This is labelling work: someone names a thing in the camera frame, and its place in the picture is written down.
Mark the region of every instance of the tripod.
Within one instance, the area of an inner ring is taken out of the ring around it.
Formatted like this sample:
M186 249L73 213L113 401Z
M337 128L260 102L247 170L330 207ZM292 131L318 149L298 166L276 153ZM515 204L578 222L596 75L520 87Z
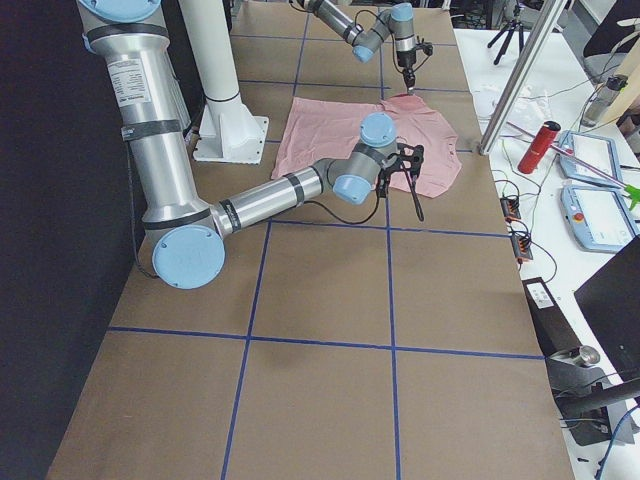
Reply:
M500 59L507 52L507 48L509 48L509 42L511 41L511 37L513 37L513 33L516 30L518 30L518 46L520 47L520 52L522 52L522 49L524 48L524 26L520 21L521 11L522 11L522 6L520 5L520 2L516 2L515 6L513 7L513 20L511 20L504 27L502 27L502 30L500 30L498 34L495 37L493 37L493 40L491 40L487 45L487 48L493 47L493 45L498 41L498 39L502 35L504 35L505 32L508 32L507 38L504 39L504 42L502 43L502 47L500 47L498 56L493 61L494 65L497 65L498 63L500 63Z

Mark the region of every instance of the table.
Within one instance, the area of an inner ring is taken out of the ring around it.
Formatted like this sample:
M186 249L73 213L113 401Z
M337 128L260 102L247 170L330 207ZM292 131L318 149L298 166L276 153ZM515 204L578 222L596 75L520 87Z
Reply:
M463 164L426 224L394 191L364 226L306 206L234 234L198 290L133 270L50 480L571 478L449 14L415 13L436 51L416 94ZM286 4L243 4L231 40L242 99L270 126L258 166L193 164L206 199L269 179L294 96L404 91L390 43L358 64ZM373 203L321 200L349 218Z
M497 66L493 65L495 52L486 47L496 32L456 30L456 39L460 46L462 60L467 74L467 80L471 91L479 91L487 86L503 87L511 73L511 69L517 61L517 46L512 45L505 57ZM539 95L542 90L551 95L557 91L578 85L587 80L580 68L580 64L573 56L569 46L561 34L552 34L548 39L539 60L531 71L527 85L537 87L535 93ZM549 99L553 120L567 128L576 122L576 118L586 98L593 92L590 82L586 81L575 89L558 94ZM637 165L638 162L631 149L615 125L605 125L594 131L594 134L612 138L616 144L622 164ZM514 166L522 158L527 145L515 139L504 141L504 150L498 141L490 154L491 167L494 169L496 180L504 179L500 172L506 172L507 178L515 182L522 192L534 192L536 188L526 180L517 177L511 172L509 161ZM601 352L596 338L587 325L584 316L578 308L573 292L580 287L593 273L595 273L612 255L602 253L585 252L578 248L571 232L568 229L563 213L560 209L559 192L567 180L561 174L558 165L551 165L553 154L545 156L538 169L529 177L540 183L545 173L551 168L550 174L544 182L537 209L535 211L534 240L549 250L558 262L558 272L549 283L549 288L554 294L563 313L578 335L586 345L592 345ZM623 171L626 182L637 184L640 175ZM502 191L503 184L497 184L498 191ZM521 202L521 213L524 222L531 225L534 211L533 200ZM520 271L523 279L542 277L549 278L553 265L551 260L534 247L535 260L525 263ZM605 373L614 371L608 359L603 358L600 365ZM589 447L580 447L568 432L565 439L570 452L572 466L576 479L592 479L596 469L596 462L604 454L606 445L598 444ZM636 435L636 444L633 446L616 446L611 457L607 461L604 478L612 480L631 480L638 478L640 472L640 436ZM586 458L590 461L578 462L577 458Z

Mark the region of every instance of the white table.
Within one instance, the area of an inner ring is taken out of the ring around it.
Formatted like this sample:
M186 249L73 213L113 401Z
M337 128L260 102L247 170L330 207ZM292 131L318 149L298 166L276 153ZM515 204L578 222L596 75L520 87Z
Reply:
M517 61L517 41L512 40L509 50L502 57L500 64L493 65L493 60L497 54L502 39L494 45L492 49L487 48L487 43L497 32L486 30L456 30L456 39L460 47L462 61L467 75L467 80L471 91L480 91L487 87L497 87L503 89L511 70ZM547 44L536 61L526 86L534 89L534 95L545 93L551 95L563 89L573 87L581 82L585 82L587 76L583 72L580 64L573 56L569 46L561 34L552 34ZM571 91L558 94L549 99L552 119L558 122L563 129L574 125L577 128L577 117L580 114L585 100L593 92L590 82L586 82ZM631 149L624 141L624 138L614 124L605 125L594 134L609 137L614 140L621 164L637 165L638 162ZM527 149L527 144L514 139L504 139L504 149L502 140L498 140L490 154L491 167L507 174L508 180L518 185L521 193L536 193L537 188L512 173L509 159L513 168L522 158ZM547 249L558 263L558 272L555 278L549 282L548 287L554 295L563 313L573 327L576 335L584 345L591 345L602 352L598 341L594 337L591 329L586 323L584 316L578 308L573 292L580 287L593 273L604 265L612 255L602 253L585 252L579 249L573 238L560 204L560 190L567 185L568 180L564 178L560 167L551 165L553 153L548 153L542 160L537 170L529 177L540 184L545 173L551 168L548 178L544 182L538 206L535 209L535 224L533 229L533 240ZM504 179L501 172L494 172L496 180ZM640 174L623 171L625 182L633 185L640 184ZM503 191L505 183L497 183L498 192ZM508 193L514 193L512 187L506 189ZM524 222L531 226L534 197L521 198L520 212ZM553 273L553 263L545 253L533 247L534 261L523 264L520 271L522 279L542 277L548 279ZM599 365L605 373L613 372L611 363L603 356ZM612 383L620 382L617 376L610 377ZM634 418L636 423L640 422L640 415ZM597 470L597 462L602 458L607 444L600 443L587 447L580 447L575 443L571 434L565 431L565 439L571 464L577 480L588 480L594 478ZM637 480L640 478L640 435L635 436L635 445L622 446L616 444L607 460L603 479L607 480ZM588 459L589 462L579 462L577 458Z

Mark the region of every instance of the red water bottle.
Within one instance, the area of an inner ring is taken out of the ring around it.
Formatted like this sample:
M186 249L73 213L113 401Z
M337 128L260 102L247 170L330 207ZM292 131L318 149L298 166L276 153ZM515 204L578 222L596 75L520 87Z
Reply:
M542 124L536 138L533 139L527 153L524 154L522 160L518 164L518 170L522 173L531 173L540 163L544 154L556 139L556 135L560 131L560 125L556 122L548 121Z

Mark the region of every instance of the black monitor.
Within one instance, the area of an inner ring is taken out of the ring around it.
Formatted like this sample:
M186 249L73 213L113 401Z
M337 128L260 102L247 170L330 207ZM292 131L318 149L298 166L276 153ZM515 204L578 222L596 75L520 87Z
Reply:
M625 381L640 371L640 237L575 292L584 318Z

